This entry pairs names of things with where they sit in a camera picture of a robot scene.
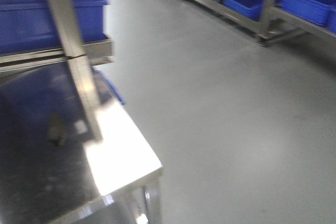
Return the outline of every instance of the gray floor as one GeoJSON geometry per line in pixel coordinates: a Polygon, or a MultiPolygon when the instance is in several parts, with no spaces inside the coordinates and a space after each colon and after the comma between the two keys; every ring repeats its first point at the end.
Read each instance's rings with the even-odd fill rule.
{"type": "Polygon", "coordinates": [[[109,0],[101,66],[165,167],[163,223],[336,223],[336,64],[191,1],[109,0]]]}

